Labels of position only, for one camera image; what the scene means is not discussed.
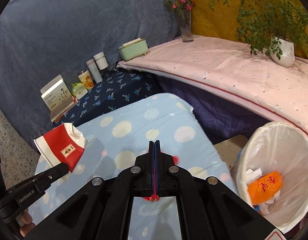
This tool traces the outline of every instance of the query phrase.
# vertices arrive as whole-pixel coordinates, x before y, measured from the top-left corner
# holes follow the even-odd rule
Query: purple fabric
[[[255,130],[269,120],[205,90],[186,83],[158,77],[164,92],[173,93],[194,107],[193,113],[213,143],[239,134],[250,138]]]

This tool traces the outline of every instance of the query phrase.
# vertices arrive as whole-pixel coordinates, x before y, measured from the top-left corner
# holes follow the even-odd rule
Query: white vase
[[[295,52],[293,43],[290,41],[279,39],[277,37],[271,38],[271,41],[273,41],[273,39],[278,39],[278,41],[281,42],[281,44],[279,44],[279,47],[282,50],[283,54],[280,56],[280,59],[278,59],[276,54],[271,53],[270,54],[271,58],[278,65],[281,65],[283,67],[290,67],[295,61]]]

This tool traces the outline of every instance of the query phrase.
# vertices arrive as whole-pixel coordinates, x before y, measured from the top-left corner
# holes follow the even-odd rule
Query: white sticker
[[[276,228],[265,240],[286,240],[284,235]]]
[[[66,146],[63,150],[61,150],[61,153],[64,155],[65,158],[67,158],[75,150],[76,148],[71,143],[68,146]]]

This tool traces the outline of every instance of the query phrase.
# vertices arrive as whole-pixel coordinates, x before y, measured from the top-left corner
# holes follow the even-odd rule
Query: pink tablecloth
[[[152,47],[119,66],[175,78],[273,121],[289,121],[308,135],[308,64],[277,65],[248,44],[195,36]]]

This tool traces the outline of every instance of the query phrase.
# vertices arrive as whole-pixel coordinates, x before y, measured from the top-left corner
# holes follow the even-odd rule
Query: jar lid
[[[90,59],[89,61],[86,62],[86,65],[92,65],[94,63],[94,59]]]
[[[104,52],[100,52],[99,54],[94,55],[94,59],[98,60],[99,58],[104,57]]]

